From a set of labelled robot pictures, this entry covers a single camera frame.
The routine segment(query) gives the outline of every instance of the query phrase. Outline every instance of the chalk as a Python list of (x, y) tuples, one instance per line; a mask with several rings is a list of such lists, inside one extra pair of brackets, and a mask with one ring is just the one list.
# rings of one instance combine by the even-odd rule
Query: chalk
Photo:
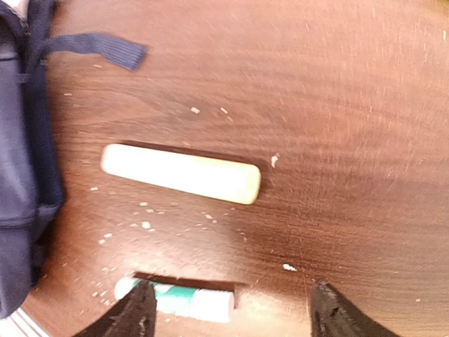
[(122, 144), (105, 147), (101, 167), (113, 176), (238, 204), (256, 200), (261, 180), (252, 164)]
[[(115, 286), (115, 298), (122, 299), (139, 282), (141, 282), (139, 279), (130, 277), (120, 279)], [(234, 310), (234, 293), (230, 291), (150, 283), (154, 287), (158, 311), (217, 323), (227, 323), (231, 319), (231, 313)]]

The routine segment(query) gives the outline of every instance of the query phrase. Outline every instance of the backpack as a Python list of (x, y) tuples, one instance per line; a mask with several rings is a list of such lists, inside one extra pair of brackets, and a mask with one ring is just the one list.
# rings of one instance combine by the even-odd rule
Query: backpack
[(46, 257), (39, 240), (64, 202), (41, 61), (54, 51), (96, 53), (135, 70), (146, 53), (99, 33), (49, 38), (54, 7), (0, 0), (0, 319), (36, 285)]

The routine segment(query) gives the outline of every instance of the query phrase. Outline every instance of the backpack strap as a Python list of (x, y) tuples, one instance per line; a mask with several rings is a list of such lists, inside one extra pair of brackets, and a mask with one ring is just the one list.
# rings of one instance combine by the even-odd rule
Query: backpack strap
[(55, 51), (100, 54), (115, 65), (133, 71), (142, 62), (147, 48), (100, 33), (60, 35), (45, 40), (40, 48), (33, 52), (27, 65), (27, 73), (31, 73), (42, 58)]

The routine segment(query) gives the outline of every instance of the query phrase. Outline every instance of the wood grain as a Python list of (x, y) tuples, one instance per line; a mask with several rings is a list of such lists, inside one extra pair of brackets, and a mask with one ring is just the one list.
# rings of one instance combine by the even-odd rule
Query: wood grain
[[(92, 293), (111, 300), (139, 270), (248, 285), (232, 323), (159, 315), (157, 336), (308, 336), (326, 278), (397, 334), (448, 335), (448, 17), (432, 0), (62, 2), (53, 34), (111, 32), (149, 53), (136, 73), (49, 58), (67, 204), (25, 309), (72, 336), (107, 311)], [(262, 162), (260, 197), (108, 176), (102, 148), (121, 141)]]

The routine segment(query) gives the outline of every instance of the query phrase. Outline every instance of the wooden table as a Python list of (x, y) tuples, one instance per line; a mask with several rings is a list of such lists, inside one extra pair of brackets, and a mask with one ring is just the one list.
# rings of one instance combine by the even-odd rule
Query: wooden table
[[(432, 0), (63, 1), (52, 34), (110, 32), (149, 52), (136, 73), (49, 58), (67, 203), (26, 311), (71, 336), (139, 270), (246, 284), (230, 324), (159, 315), (157, 336), (307, 336), (326, 278), (400, 335), (448, 335), (446, 30), (449, 4)], [(244, 158), (260, 197), (108, 176), (102, 148), (122, 141)], [(142, 221), (156, 231), (131, 227)]]

